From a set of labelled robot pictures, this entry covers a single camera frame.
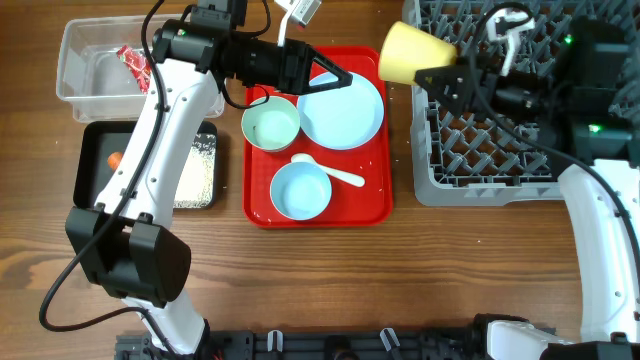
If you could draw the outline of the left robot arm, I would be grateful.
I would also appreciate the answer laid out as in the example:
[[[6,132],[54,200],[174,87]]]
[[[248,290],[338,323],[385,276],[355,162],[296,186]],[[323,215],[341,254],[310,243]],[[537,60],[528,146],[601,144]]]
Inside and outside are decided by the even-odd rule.
[[[269,43],[245,31],[246,8],[243,1],[200,1],[142,35],[151,82],[124,156],[95,204],[73,208],[66,220],[71,266],[141,317],[156,359],[215,357],[208,323],[185,289],[190,248],[170,226],[192,142],[210,109],[227,98],[226,80],[307,95],[317,91],[310,75],[318,65],[335,88],[352,82],[307,43]]]

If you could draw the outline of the light blue bowl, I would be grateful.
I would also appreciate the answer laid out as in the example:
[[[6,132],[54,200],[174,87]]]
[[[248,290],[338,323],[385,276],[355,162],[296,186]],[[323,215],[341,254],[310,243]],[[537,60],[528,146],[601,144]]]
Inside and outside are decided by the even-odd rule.
[[[275,173],[269,194],[281,215],[294,221],[307,221],[327,209],[332,185],[328,175],[317,165],[295,162],[284,165]]]

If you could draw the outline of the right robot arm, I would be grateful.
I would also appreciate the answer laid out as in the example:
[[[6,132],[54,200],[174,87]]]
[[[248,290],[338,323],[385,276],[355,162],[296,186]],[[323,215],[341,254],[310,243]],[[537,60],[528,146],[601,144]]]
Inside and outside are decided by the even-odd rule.
[[[572,343],[515,317],[481,315],[467,350],[486,359],[635,359],[639,355],[639,129],[610,111],[628,55],[624,32],[573,19],[551,75],[541,78],[460,56],[425,32],[411,84],[450,112],[537,120],[536,149],[554,158],[574,232],[582,286],[581,338]]]

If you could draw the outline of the green bowl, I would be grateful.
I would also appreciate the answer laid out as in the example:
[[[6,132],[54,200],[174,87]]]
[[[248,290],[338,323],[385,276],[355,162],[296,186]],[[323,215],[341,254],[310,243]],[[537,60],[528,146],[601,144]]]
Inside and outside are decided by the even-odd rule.
[[[258,98],[245,110],[241,120],[245,139],[265,152],[279,152],[297,138],[301,125],[296,106],[283,97]]]

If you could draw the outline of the red snack wrapper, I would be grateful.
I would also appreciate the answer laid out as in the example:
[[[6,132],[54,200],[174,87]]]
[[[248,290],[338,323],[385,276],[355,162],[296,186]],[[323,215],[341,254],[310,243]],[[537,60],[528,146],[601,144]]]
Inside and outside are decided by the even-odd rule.
[[[124,45],[117,51],[117,57],[132,73],[140,91],[146,94],[150,87],[151,67],[145,56],[132,47]]]

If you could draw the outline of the white rice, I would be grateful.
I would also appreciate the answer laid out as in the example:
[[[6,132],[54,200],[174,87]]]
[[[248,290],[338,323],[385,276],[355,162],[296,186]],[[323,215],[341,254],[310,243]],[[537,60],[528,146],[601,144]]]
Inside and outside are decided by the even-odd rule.
[[[174,199],[176,209],[206,208],[214,199],[216,136],[197,134]]]

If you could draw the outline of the light blue plate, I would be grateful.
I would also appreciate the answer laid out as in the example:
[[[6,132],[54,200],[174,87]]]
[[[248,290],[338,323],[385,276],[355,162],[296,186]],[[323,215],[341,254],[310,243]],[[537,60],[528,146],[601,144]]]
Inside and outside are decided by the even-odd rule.
[[[360,147],[380,130],[385,108],[374,84],[352,72],[347,87],[300,96],[301,128],[314,143],[330,150]]]

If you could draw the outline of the orange carrot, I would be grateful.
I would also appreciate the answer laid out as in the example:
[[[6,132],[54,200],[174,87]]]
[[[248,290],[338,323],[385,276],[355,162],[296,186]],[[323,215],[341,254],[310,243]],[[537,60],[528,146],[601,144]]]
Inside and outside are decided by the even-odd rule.
[[[113,152],[107,158],[107,164],[112,171],[116,171],[123,159],[122,152]]]

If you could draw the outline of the yellow cup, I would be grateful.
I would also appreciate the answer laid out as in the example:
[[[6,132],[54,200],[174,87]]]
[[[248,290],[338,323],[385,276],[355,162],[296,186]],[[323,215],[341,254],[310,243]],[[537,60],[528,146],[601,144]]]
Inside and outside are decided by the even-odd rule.
[[[383,42],[378,77],[387,82],[415,85],[417,71],[448,66],[456,58],[454,45],[397,21]]]

